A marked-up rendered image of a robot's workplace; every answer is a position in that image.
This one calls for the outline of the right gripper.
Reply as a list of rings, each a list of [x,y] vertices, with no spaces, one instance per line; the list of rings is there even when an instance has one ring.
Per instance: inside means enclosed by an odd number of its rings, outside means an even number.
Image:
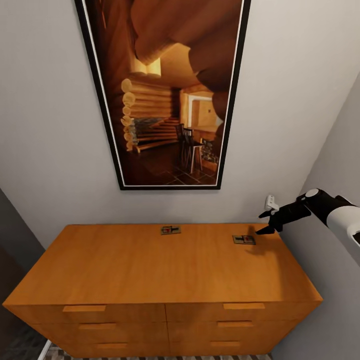
[[[256,231],[258,235],[274,234],[275,231],[280,233],[283,231],[283,224],[287,224],[298,220],[290,211],[289,205],[280,207],[279,211],[275,212],[274,215],[272,215],[270,211],[266,211],[263,214],[261,214],[259,218],[265,218],[269,216],[270,218],[269,218],[268,226]]]

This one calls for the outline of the mousetrap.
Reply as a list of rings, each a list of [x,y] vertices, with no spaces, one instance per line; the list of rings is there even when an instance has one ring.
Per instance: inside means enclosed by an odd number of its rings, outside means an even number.
[[[256,245],[256,240],[253,235],[236,235],[233,234],[233,241],[235,244],[241,245]]]
[[[180,225],[162,226],[161,235],[181,234]]]

